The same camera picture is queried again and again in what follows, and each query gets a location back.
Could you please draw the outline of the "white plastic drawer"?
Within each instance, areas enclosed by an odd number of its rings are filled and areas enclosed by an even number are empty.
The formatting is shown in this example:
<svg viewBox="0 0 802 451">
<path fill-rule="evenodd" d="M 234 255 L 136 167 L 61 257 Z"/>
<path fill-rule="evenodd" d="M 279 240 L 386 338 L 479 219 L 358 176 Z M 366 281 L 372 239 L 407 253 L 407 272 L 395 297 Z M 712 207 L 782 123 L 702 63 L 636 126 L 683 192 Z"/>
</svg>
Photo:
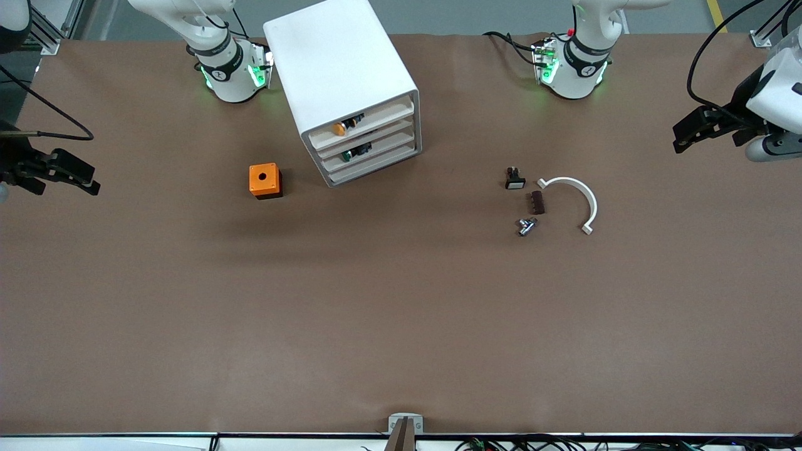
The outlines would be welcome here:
<svg viewBox="0 0 802 451">
<path fill-rule="evenodd" d="M 367 143 L 369 141 L 389 136 L 393 132 L 404 131 L 407 129 L 414 130 L 414 128 L 415 128 L 415 123 L 413 120 L 410 120 L 409 118 L 393 121 L 392 123 L 384 127 L 375 129 L 371 132 L 361 134 L 359 136 L 350 137 L 349 139 L 338 142 L 335 145 L 318 150 L 317 155 L 322 160 L 326 160 L 326 158 L 332 158 L 332 156 L 337 156 L 342 152 L 346 152 L 347 150 L 355 148 L 359 145 L 363 145 L 364 143 Z"/>
<path fill-rule="evenodd" d="M 395 165 L 396 163 L 403 162 L 403 160 L 418 156 L 419 154 L 420 151 L 416 147 L 414 150 L 402 150 L 398 148 L 371 162 L 359 163 L 359 165 L 345 168 L 342 171 L 327 172 L 323 175 L 323 178 L 327 185 L 335 187 L 352 182 L 352 180 L 367 176 L 368 174 L 372 174 L 372 172 L 377 172 L 383 168 Z"/>
<path fill-rule="evenodd" d="M 331 130 L 333 123 L 337 123 L 343 119 L 335 120 L 335 122 L 331 123 L 330 125 L 324 125 L 321 128 L 311 131 L 308 135 L 310 145 L 315 150 L 321 150 L 335 145 L 338 142 L 349 139 L 350 137 L 359 136 L 361 134 L 389 125 L 393 121 L 407 118 L 410 115 L 413 115 L 414 111 L 415 106 L 412 97 L 410 95 L 404 95 L 398 99 L 386 102 L 383 105 L 375 106 L 375 108 L 354 114 L 357 115 L 364 113 L 365 117 L 357 127 L 350 130 L 349 134 L 344 137 L 335 136 Z"/>
<path fill-rule="evenodd" d="M 366 145 L 370 145 L 370 148 L 363 154 L 357 155 L 355 152 L 352 152 L 352 154 L 350 154 L 350 159 L 347 160 L 344 157 L 344 154 L 347 152 Z M 359 163 L 367 163 L 376 160 L 380 156 L 389 154 L 398 148 L 402 150 L 414 150 L 414 136 L 410 132 L 393 132 L 392 134 L 379 137 L 370 142 L 350 145 L 350 147 L 344 149 L 335 149 L 333 152 L 321 154 L 321 164 L 327 172 L 342 171 L 345 168 L 359 165 Z"/>
</svg>

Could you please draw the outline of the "orange push button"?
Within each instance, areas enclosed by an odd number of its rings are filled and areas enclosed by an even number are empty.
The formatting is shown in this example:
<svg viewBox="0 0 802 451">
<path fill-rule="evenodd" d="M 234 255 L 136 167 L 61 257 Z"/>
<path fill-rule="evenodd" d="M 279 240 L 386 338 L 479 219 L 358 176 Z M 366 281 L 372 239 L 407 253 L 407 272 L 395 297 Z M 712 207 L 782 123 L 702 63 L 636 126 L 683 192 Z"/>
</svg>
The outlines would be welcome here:
<svg viewBox="0 0 802 451">
<path fill-rule="evenodd" d="M 359 125 L 359 123 L 364 119 L 365 114 L 357 114 L 353 115 L 350 118 L 343 119 L 338 121 L 337 123 L 333 123 L 331 126 L 331 130 L 335 136 L 344 137 L 349 134 L 350 130 L 354 129 Z"/>
</svg>

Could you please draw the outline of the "white drawer cabinet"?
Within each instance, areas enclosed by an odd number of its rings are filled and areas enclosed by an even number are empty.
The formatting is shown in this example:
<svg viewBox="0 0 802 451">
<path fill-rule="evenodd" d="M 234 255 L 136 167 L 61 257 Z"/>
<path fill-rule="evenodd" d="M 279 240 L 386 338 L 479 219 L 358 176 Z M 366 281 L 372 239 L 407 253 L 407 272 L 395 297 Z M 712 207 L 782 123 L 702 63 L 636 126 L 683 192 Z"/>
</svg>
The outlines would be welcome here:
<svg viewBox="0 0 802 451">
<path fill-rule="evenodd" d="M 324 0 L 263 24 L 299 137 L 323 177 L 309 133 L 410 95 L 423 152 L 419 89 L 369 0 Z"/>
</svg>

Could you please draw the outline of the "brown table mat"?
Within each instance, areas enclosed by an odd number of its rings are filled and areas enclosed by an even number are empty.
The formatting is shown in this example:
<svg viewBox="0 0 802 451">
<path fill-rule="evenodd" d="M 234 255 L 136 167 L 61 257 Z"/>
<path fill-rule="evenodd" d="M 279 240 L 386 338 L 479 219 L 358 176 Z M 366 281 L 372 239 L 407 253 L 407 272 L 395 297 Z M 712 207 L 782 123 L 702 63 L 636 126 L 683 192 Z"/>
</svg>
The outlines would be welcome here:
<svg viewBox="0 0 802 451">
<path fill-rule="evenodd" d="M 95 139 L 33 143 L 102 189 L 0 204 L 0 435 L 802 431 L 802 158 L 674 152 L 700 35 L 625 36 L 582 101 L 487 37 L 392 39 L 424 151 L 333 189 L 280 91 L 227 105 L 178 42 L 42 59 Z"/>
</svg>

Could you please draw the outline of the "brown flat bar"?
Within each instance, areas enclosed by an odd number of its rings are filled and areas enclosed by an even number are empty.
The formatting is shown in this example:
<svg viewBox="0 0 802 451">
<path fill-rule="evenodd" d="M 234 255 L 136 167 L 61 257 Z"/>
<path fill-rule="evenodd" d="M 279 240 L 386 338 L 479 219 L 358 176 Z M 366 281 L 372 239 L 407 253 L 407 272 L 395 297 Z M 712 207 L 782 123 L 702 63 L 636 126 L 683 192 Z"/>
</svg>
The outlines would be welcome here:
<svg viewBox="0 0 802 451">
<path fill-rule="evenodd" d="M 407 429 L 407 420 L 399 422 L 389 435 L 383 451 L 416 451 L 416 439 L 412 430 Z"/>
</svg>

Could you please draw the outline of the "aluminium frame post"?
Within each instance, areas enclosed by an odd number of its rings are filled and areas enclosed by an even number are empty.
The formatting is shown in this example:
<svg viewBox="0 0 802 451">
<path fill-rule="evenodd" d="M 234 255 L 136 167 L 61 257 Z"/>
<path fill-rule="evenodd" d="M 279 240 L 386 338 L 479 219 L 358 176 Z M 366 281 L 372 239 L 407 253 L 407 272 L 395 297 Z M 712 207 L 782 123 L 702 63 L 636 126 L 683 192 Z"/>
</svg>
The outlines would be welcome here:
<svg viewBox="0 0 802 451">
<path fill-rule="evenodd" d="M 771 13 L 759 26 L 753 26 L 749 35 L 756 48 L 770 48 L 784 37 L 784 29 L 791 29 L 791 17 L 802 9 L 802 0 L 778 0 L 778 6 L 770 6 Z"/>
<path fill-rule="evenodd" d="M 72 38 L 86 0 L 31 0 L 31 37 L 41 55 L 56 55 L 60 43 Z"/>
</svg>

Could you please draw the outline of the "white curved plastic bracket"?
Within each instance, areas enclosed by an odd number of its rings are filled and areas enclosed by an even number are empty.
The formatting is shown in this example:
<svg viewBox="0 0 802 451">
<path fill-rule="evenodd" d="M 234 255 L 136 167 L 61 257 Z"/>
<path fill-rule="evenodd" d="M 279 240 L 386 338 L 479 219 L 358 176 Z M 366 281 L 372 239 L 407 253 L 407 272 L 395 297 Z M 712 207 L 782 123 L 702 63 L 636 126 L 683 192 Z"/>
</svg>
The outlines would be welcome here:
<svg viewBox="0 0 802 451">
<path fill-rule="evenodd" d="M 582 224 L 581 230 L 586 235 L 593 234 L 594 232 L 593 224 L 596 218 L 598 217 L 599 203 L 598 203 L 598 198 L 596 197 L 590 186 L 582 182 L 581 180 L 578 180 L 573 177 L 554 177 L 549 180 L 545 180 L 544 178 L 538 179 L 538 186 L 541 189 L 547 189 L 550 186 L 559 184 L 573 187 L 574 189 L 581 192 L 581 194 L 583 194 L 585 200 L 587 200 L 589 205 L 589 217 Z"/>
</svg>

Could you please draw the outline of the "orange button enclosure box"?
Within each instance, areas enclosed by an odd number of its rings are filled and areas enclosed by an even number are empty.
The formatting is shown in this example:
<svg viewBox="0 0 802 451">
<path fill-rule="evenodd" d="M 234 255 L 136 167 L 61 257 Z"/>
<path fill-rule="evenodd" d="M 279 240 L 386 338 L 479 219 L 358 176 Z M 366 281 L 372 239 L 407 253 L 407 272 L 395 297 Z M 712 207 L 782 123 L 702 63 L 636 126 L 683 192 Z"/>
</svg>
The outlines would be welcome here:
<svg viewBox="0 0 802 451">
<path fill-rule="evenodd" d="M 250 194 L 258 200 L 283 197 L 283 174 L 273 162 L 250 165 L 248 181 Z"/>
</svg>

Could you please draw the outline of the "white table edge rail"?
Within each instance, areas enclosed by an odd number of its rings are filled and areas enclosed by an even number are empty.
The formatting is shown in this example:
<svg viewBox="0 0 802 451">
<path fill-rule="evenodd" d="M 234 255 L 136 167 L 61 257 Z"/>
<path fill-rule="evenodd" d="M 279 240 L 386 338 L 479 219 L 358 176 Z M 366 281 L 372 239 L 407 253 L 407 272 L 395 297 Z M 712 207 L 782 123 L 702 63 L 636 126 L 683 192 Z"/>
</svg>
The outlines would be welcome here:
<svg viewBox="0 0 802 451">
<path fill-rule="evenodd" d="M 0 435 L 0 451 L 383 451 L 387 433 Z M 416 451 L 802 451 L 770 433 L 423 433 Z"/>
</svg>

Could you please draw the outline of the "grey metal bracket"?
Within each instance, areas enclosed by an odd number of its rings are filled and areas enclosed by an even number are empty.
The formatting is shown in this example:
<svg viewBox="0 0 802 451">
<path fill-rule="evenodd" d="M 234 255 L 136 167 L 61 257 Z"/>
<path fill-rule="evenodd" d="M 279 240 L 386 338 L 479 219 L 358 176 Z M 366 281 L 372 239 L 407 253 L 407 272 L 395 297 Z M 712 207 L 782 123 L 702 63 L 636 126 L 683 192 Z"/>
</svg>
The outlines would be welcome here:
<svg viewBox="0 0 802 451">
<path fill-rule="evenodd" d="M 387 420 L 387 434 L 392 434 L 393 429 L 399 422 L 406 421 L 407 429 L 410 429 L 414 432 L 415 435 L 421 435 L 424 433 L 424 417 L 418 413 L 393 413 L 388 417 Z"/>
</svg>

